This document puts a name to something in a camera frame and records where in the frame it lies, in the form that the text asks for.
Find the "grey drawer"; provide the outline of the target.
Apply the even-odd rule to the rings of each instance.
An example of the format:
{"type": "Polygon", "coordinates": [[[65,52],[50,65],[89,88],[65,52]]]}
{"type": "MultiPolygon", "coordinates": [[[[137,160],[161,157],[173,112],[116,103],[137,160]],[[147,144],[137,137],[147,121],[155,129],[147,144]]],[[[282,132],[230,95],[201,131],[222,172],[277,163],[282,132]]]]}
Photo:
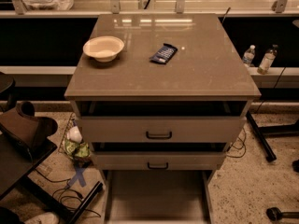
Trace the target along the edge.
{"type": "Polygon", "coordinates": [[[226,155],[222,152],[112,152],[91,155],[100,170],[217,170],[226,155]]]}
{"type": "Polygon", "coordinates": [[[114,171],[105,224],[214,224],[200,171],[114,171]]]}
{"type": "Polygon", "coordinates": [[[89,143],[227,143],[238,137],[245,122],[245,117],[77,119],[83,139],[89,143]]]}

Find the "blue snack bar wrapper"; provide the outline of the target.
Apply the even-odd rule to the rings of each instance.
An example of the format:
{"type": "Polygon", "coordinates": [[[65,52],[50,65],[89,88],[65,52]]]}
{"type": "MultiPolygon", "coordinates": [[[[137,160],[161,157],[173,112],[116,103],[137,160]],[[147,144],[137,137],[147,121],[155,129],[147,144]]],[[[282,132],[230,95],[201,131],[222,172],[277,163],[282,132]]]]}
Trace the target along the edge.
{"type": "Polygon", "coordinates": [[[153,63],[167,64],[177,51],[178,49],[175,46],[164,43],[163,46],[149,58],[149,60],[153,63]]]}

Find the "white round object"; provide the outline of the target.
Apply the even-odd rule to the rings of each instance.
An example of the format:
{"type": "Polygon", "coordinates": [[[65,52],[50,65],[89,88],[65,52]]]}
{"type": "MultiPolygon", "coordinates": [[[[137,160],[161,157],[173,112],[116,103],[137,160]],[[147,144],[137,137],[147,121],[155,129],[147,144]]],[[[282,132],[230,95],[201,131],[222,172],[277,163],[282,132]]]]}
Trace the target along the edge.
{"type": "Polygon", "coordinates": [[[80,143],[82,141],[82,135],[77,126],[74,126],[66,133],[66,138],[72,142],[80,143]]]}

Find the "green chip bag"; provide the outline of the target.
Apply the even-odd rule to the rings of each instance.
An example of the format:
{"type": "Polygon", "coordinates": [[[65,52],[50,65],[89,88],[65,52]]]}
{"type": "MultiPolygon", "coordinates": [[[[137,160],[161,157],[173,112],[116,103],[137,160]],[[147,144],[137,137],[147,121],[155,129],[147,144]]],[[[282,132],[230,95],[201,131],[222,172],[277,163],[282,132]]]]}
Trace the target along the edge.
{"type": "Polygon", "coordinates": [[[87,143],[76,143],[64,140],[64,152],[73,161],[88,162],[91,160],[89,145],[87,143]]]}

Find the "clear water bottle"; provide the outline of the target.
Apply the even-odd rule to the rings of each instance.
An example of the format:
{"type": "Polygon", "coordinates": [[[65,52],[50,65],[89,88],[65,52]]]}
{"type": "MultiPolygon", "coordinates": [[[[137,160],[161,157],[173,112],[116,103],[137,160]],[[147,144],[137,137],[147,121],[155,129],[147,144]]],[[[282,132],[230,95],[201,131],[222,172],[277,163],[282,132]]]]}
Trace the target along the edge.
{"type": "Polygon", "coordinates": [[[250,45],[249,48],[244,52],[242,62],[245,66],[250,67],[255,57],[255,46],[250,45]]]}

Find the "dark brown bag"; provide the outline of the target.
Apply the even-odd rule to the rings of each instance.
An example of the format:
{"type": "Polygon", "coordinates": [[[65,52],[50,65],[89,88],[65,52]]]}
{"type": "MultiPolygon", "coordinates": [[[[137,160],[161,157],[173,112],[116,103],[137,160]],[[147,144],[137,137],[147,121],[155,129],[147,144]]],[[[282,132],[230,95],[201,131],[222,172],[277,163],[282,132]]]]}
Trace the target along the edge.
{"type": "Polygon", "coordinates": [[[23,157],[32,161],[47,138],[57,132],[58,124],[55,119],[37,117],[34,105],[24,101],[0,115],[0,130],[23,157]]]}

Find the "bottle with yellow liquid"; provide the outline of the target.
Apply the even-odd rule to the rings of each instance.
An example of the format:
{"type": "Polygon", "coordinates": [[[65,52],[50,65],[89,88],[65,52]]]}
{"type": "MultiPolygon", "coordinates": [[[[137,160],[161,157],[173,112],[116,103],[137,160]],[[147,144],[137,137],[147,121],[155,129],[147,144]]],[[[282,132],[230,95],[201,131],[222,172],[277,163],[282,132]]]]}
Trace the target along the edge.
{"type": "Polygon", "coordinates": [[[274,44],[271,48],[269,48],[263,56],[263,59],[257,69],[259,74],[265,75],[269,68],[271,67],[273,61],[276,59],[278,55],[278,45],[274,44]]]}

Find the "black table leg bar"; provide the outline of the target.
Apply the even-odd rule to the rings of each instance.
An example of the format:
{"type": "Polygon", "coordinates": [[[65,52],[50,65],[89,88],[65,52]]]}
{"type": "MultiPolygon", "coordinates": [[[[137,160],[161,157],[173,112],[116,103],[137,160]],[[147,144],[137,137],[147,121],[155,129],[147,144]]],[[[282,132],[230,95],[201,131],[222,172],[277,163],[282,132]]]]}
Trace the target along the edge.
{"type": "Polygon", "coordinates": [[[252,128],[253,132],[257,136],[257,138],[258,138],[258,140],[259,140],[259,142],[260,142],[260,144],[263,148],[266,160],[268,162],[275,161],[277,159],[277,156],[275,155],[272,148],[267,143],[266,139],[264,138],[262,132],[260,131],[257,123],[255,122],[253,116],[250,114],[249,111],[247,112],[246,117],[247,117],[247,120],[248,120],[249,124],[251,125],[251,128],[252,128]]]}

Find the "black side table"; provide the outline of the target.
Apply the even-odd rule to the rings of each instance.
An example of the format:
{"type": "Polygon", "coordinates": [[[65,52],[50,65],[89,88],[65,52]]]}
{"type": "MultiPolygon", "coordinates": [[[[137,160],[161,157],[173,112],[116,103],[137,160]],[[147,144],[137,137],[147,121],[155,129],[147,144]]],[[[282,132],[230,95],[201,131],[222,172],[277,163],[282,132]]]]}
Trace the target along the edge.
{"type": "Polygon", "coordinates": [[[29,161],[14,148],[3,134],[1,134],[0,200],[7,196],[17,184],[20,184],[39,201],[45,204],[51,211],[55,212],[65,221],[65,224],[75,224],[96,194],[102,191],[103,184],[97,182],[79,207],[74,212],[69,211],[63,204],[56,201],[28,177],[28,175],[56,149],[57,146],[47,139],[34,160],[29,161]]]}

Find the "white shoe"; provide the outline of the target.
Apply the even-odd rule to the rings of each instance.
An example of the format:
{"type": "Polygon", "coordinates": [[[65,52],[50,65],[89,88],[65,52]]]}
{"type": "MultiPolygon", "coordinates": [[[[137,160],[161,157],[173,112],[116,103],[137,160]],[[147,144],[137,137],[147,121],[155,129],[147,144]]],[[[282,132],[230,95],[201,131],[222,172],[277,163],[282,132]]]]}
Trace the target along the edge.
{"type": "Polygon", "coordinates": [[[59,224],[59,218],[54,213],[47,212],[26,220],[24,224],[59,224]]]}

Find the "black caster wheel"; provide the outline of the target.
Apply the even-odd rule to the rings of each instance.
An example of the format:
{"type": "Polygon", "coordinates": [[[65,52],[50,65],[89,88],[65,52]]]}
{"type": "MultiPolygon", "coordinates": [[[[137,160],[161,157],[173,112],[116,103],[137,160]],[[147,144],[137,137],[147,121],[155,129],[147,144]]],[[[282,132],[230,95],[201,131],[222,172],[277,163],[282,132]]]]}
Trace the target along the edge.
{"type": "Polygon", "coordinates": [[[271,207],[266,210],[266,215],[272,221],[279,221],[283,218],[298,219],[299,212],[282,212],[277,207],[271,207]]]}

